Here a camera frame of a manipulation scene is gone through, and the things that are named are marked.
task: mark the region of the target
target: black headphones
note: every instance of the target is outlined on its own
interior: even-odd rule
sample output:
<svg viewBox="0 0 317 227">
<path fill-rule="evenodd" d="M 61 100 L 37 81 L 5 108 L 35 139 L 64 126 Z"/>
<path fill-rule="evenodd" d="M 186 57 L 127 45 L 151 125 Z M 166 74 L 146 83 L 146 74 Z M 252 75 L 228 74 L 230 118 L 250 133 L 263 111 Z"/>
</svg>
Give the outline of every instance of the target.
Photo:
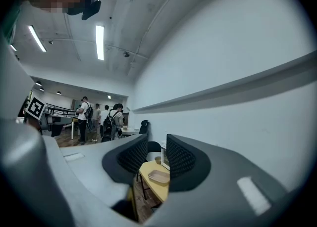
<svg viewBox="0 0 317 227">
<path fill-rule="evenodd" d="M 72 8 L 66 8 L 63 12 L 68 15 L 77 15 L 82 12 L 81 19 L 86 20 L 99 12 L 100 0 L 85 0 L 83 3 L 76 3 Z"/>
</svg>

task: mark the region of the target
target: white label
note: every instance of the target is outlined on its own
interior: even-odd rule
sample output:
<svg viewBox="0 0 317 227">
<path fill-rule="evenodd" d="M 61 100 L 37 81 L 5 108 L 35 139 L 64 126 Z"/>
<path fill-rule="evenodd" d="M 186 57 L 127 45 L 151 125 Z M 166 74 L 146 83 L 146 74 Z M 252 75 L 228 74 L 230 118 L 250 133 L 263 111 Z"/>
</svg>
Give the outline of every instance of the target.
<svg viewBox="0 0 317 227">
<path fill-rule="evenodd" d="M 70 161 L 74 161 L 76 159 L 80 159 L 80 158 L 83 158 L 83 157 L 85 157 L 83 154 L 75 153 L 75 154 L 64 156 L 64 159 L 66 160 L 66 162 L 70 162 Z"/>
<path fill-rule="evenodd" d="M 257 216 L 271 207 L 269 201 L 253 183 L 251 177 L 243 177 L 237 181 L 237 184 Z"/>
</svg>

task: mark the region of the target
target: white t-shirt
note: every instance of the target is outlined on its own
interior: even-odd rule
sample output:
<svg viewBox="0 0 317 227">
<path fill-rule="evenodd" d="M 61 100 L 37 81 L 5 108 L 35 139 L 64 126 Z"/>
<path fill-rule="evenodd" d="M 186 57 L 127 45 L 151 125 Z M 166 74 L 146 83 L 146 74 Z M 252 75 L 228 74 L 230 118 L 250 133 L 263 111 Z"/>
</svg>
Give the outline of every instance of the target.
<svg viewBox="0 0 317 227">
<path fill-rule="evenodd" d="M 99 119 L 99 116 L 100 116 L 100 109 L 97 108 L 97 109 L 94 109 L 94 113 L 93 113 L 93 116 L 92 116 L 92 120 L 98 120 Z"/>
<path fill-rule="evenodd" d="M 79 119 L 79 120 L 86 120 L 85 113 L 86 113 L 86 111 L 87 111 L 87 109 L 88 109 L 89 106 L 90 106 L 90 103 L 89 103 L 89 102 L 83 102 L 83 103 L 81 104 L 81 107 L 80 107 L 80 108 L 82 108 L 82 109 L 84 110 L 84 112 L 82 112 L 81 114 L 78 115 L 78 119 Z"/>
<path fill-rule="evenodd" d="M 109 113 L 108 110 L 101 111 L 101 113 L 100 113 L 101 118 L 100 118 L 100 121 L 99 121 L 101 126 L 104 125 L 104 121 L 107 118 L 108 113 Z"/>
<path fill-rule="evenodd" d="M 118 127 L 118 128 L 121 128 L 121 126 L 123 126 L 123 114 L 122 113 L 120 113 L 120 112 L 118 112 L 117 110 L 112 110 L 112 111 L 110 111 L 110 115 L 113 117 L 113 119 L 114 119 L 114 122 L 115 122 L 115 124 L 116 124 L 116 126 Z"/>
</svg>

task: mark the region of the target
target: white wall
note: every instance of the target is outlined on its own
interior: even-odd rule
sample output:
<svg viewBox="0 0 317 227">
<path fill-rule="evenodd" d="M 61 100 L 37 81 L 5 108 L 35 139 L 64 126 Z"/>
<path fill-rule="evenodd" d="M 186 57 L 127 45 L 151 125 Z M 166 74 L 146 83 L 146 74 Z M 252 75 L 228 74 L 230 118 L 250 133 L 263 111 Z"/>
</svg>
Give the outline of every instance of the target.
<svg viewBox="0 0 317 227">
<path fill-rule="evenodd" d="M 51 82 L 51 81 L 45 81 L 42 79 L 39 79 L 42 83 L 42 86 L 45 90 L 45 93 L 51 93 L 56 98 L 59 96 L 62 98 L 63 96 L 66 96 L 70 99 L 77 100 L 78 103 L 76 104 L 76 107 L 78 107 L 78 104 L 81 103 L 81 99 L 86 96 L 89 100 L 90 103 L 95 104 L 99 103 L 102 105 L 102 109 L 104 109 L 105 105 L 108 105 L 109 107 L 113 107 L 116 103 L 123 103 L 126 100 L 126 97 L 122 96 L 116 96 L 116 95 L 111 95 L 111 99 L 108 98 L 108 94 L 104 92 L 99 92 L 99 91 L 92 91 L 84 88 L 79 88 L 75 86 L 70 86 L 66 84 L 60 84 L 56 82 Z M 39 91 L 39 86 L 34 85 L 34 88 Z"/>
<path fill-rule="evenodd" d="M 313 28 L 295 0 L 208 0 L 151 57 L 136 83 L 134 109 L 221 86 L 315 49 Z"/>
<path fill-rule="evenodd" d="M 75 107 L 77 108 L 81 103 L 82 102 L 80 100 L 77 100 Z M 99 109 L 101 111 L 103 111 L 105 109 L 106 105 L 109 106 L 109 110 L 111 110 L 115 104 L 120 103 L 120 102 L 115 101 L 115 100 L 102 100 L 102 99 L 96 101 L 96 100 L 92 99 L 92 101 L 89 100 L 89 103 L 91 103 L 93 108 L 95 108 L 95 104 L 98 103 L 100 105 Z"/>
<path fill-rule="evenodd" d="M 21 59 L 24 70 L 30 76 L 122 96 L 133 94 L 133 82 L 107 71 L 104 63 L 100 66 L 85 61 L 74 64 L 71 59 L 60 60 L 49 52 L 41 53 L 42 61 L 38 61 L 36 56 L 38 54 L 34 54 L 33 59 L 31 55 L 27 60 Z"/>
<path fill-rule="evenodd" d="M 129 124 L 149 120 L 150 140 L 172 133 L 235 150 L 292 190 L 303 182 L 315 149 L 315 69 L 298 65 L 163 103 L 283 65 L 316 47 L 295 0 L 206 1 L 151 57 L 135 85 Z"/>
<path fill-rule="evenodd" d="M 73 101 L 72 98 L 58 95 L 56 93 L 50 93 L 50 92 L 41 92 L 36 89 L 32 89 L 33 95 L 40 98 L 42 101 L 48 104 L 56 105 L 63 108 L 71 108 L 71 103 Z"/>
</svg>

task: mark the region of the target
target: cable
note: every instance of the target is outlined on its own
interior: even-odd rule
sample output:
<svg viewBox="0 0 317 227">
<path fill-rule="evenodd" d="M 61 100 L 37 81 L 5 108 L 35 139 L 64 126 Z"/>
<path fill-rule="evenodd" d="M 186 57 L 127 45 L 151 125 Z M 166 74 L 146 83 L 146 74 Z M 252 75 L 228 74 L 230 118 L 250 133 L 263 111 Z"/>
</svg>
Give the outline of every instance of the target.
<svg viewBox="0 0 317 227">
<path fill-rule="evenodd" d="M 159 16 L 159 14 L 162 12 L 162 10 L 164 9 L 164 7 L 166 6 L 166 4 L 169 2 L 170 0 L 166 0 L 165 3 L 160 7 L 160 9 L 158 10 L 158 12 L 156 13 L 156 15 L 154 16 L 153 20 L 151 21 L 151 23 L 149 24 L 149 27 L 147 28 L 147 30 L 145 31 L 145 33 L 142 36 L 142 39 L 140 41 L 140 44 L 137 48 L 137 51 L 135 52 L 133 58 L 132 58 L 132 63 L 135 61 L 135 56 L 139 54 L 139 50 L 141 47 L 141 44 L 145 38 L 145 36 L 147 35 L 147 33 L 149 32 L 149 30 L 151 29 L 153 23 L 155 22 L 156 18 Z"/>
<path fill-rule="evenodd" d="M 68 15 L 65 14 L 65 13 L 63 13 L 63 17 L 64 17 L 64 21 L 65 21 L 65 25 L 66 25 L 67 34 L 68 34 L 68 36 L 69 36 L 71 39 L 73 39 L 73 35 L 72 35 L 71 29 L 70 29 L 70 27 L 69 27 L 70 24 L 69 24 Z M 76 55 L 77 55 L 77 59 L 78 59 L 79 61 L 81 61 L 80 55 L 78 54 L 78 50 L 77 50 L 77 48 L 76 48 L 76 45 L 75 45 L 74 43 L 72 43 L 72 46 L 73 46 L 73 48 L 74 48 L 74 50 L 75 50 L 75 53 L 76 53 Z"/>
<path fill-rule="evenodd" d="M 68 39 L 68 38 L 41 38 L 41 40 L 50 40 L 50 41 L 70 41 L 70 42 L 86 42 L 86 43 L 96 43 L 94 41 L 88 41 L 88 40 L 75 40 L 75 39 Z M 127 49 L 124 49 L 124 48 L 121 48 L 121 47 L 116 47 L 116 46 L 113 46 L 113 45 L 110 45 L 110 44 L 105 44 L 105 46 L 108 46 L 108 47 L 112 47 L 112 48 L 116 48 L 117 50 L 121 50 L 121 51 L 124 51 L 124 52 L 127 52 L 127 53 L 130 53 L 130 54 L 133 54 L 135 55 L 134 52 L 132 51 L 129 51 Z M 143 58 L 143 59 L 146 59 L 148 60 L 149 58 L 146 57 L 146 56 L 143 56 L 143 55 L 140 55 L 140 54 L 137 54 L 139 57 Z"/>
</svg>

